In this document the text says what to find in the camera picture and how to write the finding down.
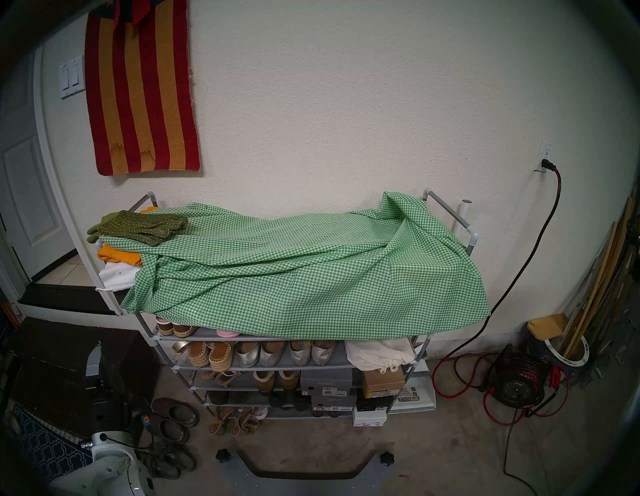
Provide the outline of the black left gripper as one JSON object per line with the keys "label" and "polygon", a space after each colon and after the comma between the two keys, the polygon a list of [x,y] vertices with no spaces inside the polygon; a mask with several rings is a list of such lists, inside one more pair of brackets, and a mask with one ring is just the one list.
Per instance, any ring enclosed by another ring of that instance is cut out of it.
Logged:
{"label": "black left gripper", "polygon": [[97,344],[88,355],[85,369],[85,389],[93,391],[93,434],[124,432],[139,442],[145,428],[142,416],[151,413],[151,405],[141,395],[101,388],[102,357],[102,346]]}

